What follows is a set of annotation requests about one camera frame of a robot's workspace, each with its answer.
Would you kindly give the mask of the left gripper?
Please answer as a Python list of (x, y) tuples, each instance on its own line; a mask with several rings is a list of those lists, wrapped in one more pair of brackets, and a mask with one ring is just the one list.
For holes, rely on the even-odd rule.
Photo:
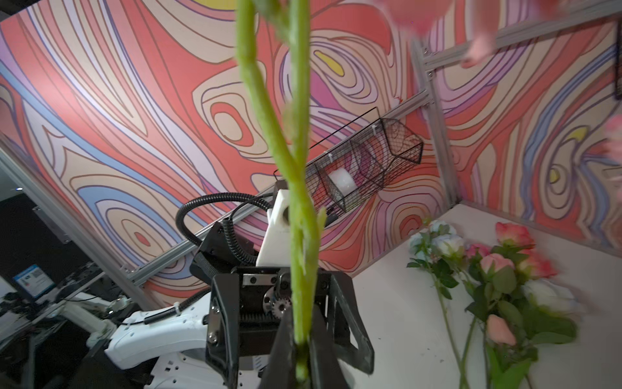
[[(328, 272), (327, 330), (337, 358), (373, 374), (375, 352), (359, 313), (352, 279)], [(241, 355), (268, 355), (280, 322), (293, 305), (288, 269), (239, 269), (212, 280), (206, 363), (227, 388), (238, 387)]]

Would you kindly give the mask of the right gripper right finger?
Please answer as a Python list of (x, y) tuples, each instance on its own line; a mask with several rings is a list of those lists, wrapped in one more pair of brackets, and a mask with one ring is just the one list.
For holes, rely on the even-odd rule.
[(327, 324), (318, 306), (314, 306), (309, 334), (309, 372), (312, 389), (349, 389)]

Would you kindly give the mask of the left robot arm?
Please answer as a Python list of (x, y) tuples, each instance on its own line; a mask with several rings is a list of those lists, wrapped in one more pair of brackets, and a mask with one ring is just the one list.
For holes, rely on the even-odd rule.
[[(113, 365), (128, 371), (154, 361), (148, 388), (296, 387), (289, 206), (288, 191), (279, 191), (254, 265), (214, 275), (209, 290), (170, 308), (125, 319), (105, 349)], [(351, 388), (343, 366), (372, 374), (374, 363), (351, 278), (320, 271), (306, 387)]]

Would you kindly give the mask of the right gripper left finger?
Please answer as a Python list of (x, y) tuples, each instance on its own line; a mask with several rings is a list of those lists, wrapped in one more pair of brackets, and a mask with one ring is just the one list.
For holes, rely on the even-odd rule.
[(296, 344), (293, 309), (286, 309), (273, 342), (259, 389), (294, 389), (296, 380)]

